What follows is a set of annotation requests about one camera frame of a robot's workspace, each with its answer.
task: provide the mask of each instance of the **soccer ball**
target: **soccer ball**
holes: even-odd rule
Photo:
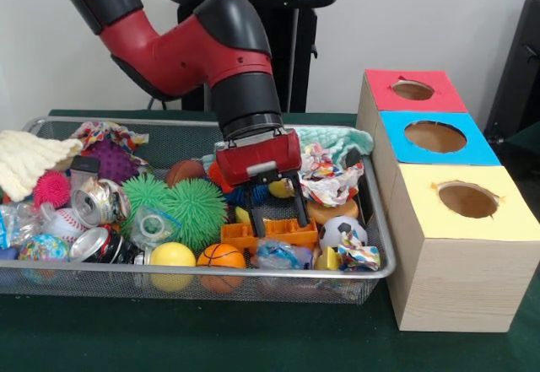
[[[349,233],[355,230],[362,245],[368,245],[368,234],[364,228],[360,226],[358,220],[349,216],[337,216],[328,220],[322,226],[319,234],[319,245],[324,251],[327,247],[337,248],[342,244],[342,233]]]

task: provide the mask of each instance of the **yellow ball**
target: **yellow ball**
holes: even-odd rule
[[[272,182],[268,185],[268,190],[273,196],[279,197],[280,199],[294,197],[294,189],[289,186],[289,181],[286,179]]]
[[[150,265],[171,267],[195,267],[197,259],[192,251],[180,243],[165,243],[152,251]],[[193,275],[170,275],[153,273],[152,284],[164,292],[180,292],[193,280]]]

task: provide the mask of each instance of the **green spiky ball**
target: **green spiky ball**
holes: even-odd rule
[[[163,201],[167,196],[167,184],[163,181],[156,180],[154,175],[140,175],[126,181],[122,184],[124,192],[131,203],[131,212],[127,220],[122,223],[121,231],[124,235],[132,233],[132,224],[137,210],[141,206],[149,206],[156,209],[164,209]]]
[[[164,205],[165,211],[182,225],[178,242],[195,252],[219,242],[227,205],[216,185],[199,179],[179,182],[168,190]]]

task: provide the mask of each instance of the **green fabric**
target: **green fabric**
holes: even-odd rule
[[[81,116],[208,119],[147,111]],[[355,115],[285,121],[353,126]],[[400,332],[384,282],[363,306],[0,296],[0,370],[533,371],[539,309],[538,277],[508,334]]]

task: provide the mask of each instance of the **metal tray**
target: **metal tray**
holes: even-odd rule
[[[39,137],[65,139],[84,121],[115,121],[139,133],[149,133],[150,143],[137,154],[155,168],[156,176],[183,159],[202,157],[221,140],[214,122],[140,121],[114,118],[44,117],[24,128]],[[245,301],[286,301],[303,303],[362,304],[381,278],[396,267],[392,239],[381,206],[371,160],[364,162],[365,176],[360,182],[359,202],[369,244],[381,252],[382,268],[377,272],[296,271],[227,269],[211,267],[157,267],[116,264],[50,263],[0,261],[0,294],[36,294],[156,299],[218,299]],[[158,290],[152,278],[171,282],[192,278],[180,292]],[[207,291],[201,278],[242,279],[229,294]]]

